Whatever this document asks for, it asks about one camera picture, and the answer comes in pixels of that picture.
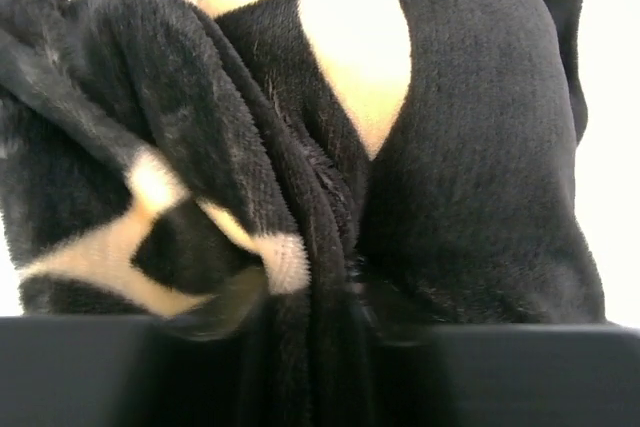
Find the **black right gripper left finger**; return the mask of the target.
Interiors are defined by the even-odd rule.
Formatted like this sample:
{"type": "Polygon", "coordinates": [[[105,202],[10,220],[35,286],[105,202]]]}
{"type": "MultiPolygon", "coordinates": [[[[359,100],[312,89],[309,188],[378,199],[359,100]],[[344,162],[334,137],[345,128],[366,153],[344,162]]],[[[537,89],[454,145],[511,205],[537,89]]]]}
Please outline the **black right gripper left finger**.
{"type": "Polygon", "coordinates": [[[247,426],[246,340],[188,318],[4,318],[1,423],[247,426]]]}

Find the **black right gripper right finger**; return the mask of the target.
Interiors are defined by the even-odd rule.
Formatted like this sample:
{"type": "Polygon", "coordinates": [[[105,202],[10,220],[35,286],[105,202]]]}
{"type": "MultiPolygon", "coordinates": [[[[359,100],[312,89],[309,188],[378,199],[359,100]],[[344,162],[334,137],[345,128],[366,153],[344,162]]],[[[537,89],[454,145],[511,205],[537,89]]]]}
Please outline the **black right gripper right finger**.
{"type": "Polygon", "coordinates": [[[616,326],[395,329],[382,426],[637,427],[639,333],[616,326]]]}

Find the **black floral pillowcase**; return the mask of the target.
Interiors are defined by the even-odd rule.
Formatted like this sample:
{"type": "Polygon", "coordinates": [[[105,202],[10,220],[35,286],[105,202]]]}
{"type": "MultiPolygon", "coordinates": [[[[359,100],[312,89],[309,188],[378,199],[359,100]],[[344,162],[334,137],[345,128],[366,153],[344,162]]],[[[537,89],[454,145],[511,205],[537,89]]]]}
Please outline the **black floral pillowcase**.
{"type": "Polygon", "coordinates": [[[360,313],[605,321],[575,217],[582,0],[1,0],[23,311],[228,334],[262,426],[372,426],[360,313]]]}

